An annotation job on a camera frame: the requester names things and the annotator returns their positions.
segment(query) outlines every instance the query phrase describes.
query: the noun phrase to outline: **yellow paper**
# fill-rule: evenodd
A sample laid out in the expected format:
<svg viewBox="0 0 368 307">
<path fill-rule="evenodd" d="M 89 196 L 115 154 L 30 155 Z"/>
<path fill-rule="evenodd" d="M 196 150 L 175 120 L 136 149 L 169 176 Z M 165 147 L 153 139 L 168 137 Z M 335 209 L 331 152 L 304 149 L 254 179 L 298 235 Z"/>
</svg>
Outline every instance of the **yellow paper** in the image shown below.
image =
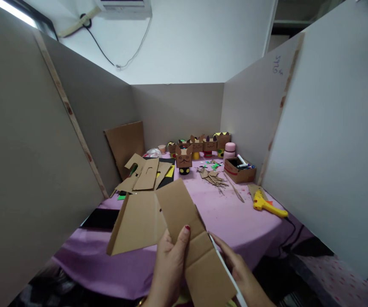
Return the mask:
<svg viewBox="0 0 368 307">
<path fill-rule="evenodd" d="M 174 165 L 172 165 L 172 166 L 170 167 L 170 169 L 169 169 L 169 170 L 168 170 L 168 172 L 167 172 L 166 177 L 172 177 L 172 176 L 173 176 L 173 174 L 174 174 Z"/>
</svg>

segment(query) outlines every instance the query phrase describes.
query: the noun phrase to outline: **fluorescent light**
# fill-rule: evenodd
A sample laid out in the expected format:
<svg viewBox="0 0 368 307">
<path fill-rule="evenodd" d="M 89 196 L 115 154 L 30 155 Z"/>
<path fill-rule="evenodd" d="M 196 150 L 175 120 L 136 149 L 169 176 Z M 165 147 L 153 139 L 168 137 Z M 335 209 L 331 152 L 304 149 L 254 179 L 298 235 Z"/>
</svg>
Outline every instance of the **fluorescent light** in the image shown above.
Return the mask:
<svg viewBox="0 0 368 307">
<path fill-rule="evenodd" d="M 21 11 L 19 11 L 17 8 L 15 8 L 15 7 L 11 6 L 10 4 L 6 3 L 5 1 L 0 0 L 0 7 L 3 8 L 4 10 L 8 11 L 12 15 L 16 16 L 17 18 L 23 20 L 28 25 L 31 25 L 34 28 L 38 28 L 36 26 L 35 21 L 32 18 L 30 18 L 28 15 L 22 13 Z"/>
</svg>

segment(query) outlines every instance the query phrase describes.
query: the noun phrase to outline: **air conditioner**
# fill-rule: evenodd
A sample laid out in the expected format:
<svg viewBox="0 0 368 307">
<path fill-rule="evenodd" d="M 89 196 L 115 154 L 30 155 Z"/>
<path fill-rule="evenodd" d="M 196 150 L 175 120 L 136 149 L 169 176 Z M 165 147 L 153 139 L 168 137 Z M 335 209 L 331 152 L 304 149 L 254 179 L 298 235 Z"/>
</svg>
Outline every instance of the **air conditioner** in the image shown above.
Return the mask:
<svg viewBox="0 0 368 307">
<path fill-rule="evenodd" d="M 96 3 L 103 12 L 151 16 L 150 0 L 96 0 Z"/>
</svg>

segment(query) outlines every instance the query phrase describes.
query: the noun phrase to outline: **red stripe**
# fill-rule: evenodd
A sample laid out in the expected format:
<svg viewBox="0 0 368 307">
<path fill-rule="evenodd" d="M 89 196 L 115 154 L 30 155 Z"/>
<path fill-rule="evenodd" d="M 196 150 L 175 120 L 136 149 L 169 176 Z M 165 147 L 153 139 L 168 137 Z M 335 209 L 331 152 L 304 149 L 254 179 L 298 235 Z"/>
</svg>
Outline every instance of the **red stripe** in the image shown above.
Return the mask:
<svg viewBox="0 0 368 307">
<path fill-rule="evenodd" d="M 224 170 L 225 171 L 227 171 L 228 173 L 230 173 L 231 175 L 234 175 L 234 176 L 236 176 L 236 175 L 238 175 L 238 173 L 233 173 L 233 172 L 231 172 L 228 168 L 226 168 L 225 166 L 224 166 Z"/>
</svg>

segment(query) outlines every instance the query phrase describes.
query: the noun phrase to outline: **paper cup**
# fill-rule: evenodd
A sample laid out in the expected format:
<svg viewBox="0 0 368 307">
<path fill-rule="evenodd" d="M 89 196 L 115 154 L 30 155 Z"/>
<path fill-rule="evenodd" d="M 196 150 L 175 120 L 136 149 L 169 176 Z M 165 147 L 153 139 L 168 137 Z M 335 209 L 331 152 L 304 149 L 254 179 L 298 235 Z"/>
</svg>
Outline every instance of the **paper cup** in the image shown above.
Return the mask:
<svg viewBox="0 0 368 307">
<path fill-rule="evenodd" d="M 159 145 L 158 149 L 161 151 L 162 154 L 166 153 L 166 146 L 165 145 Z"/>
</svg>

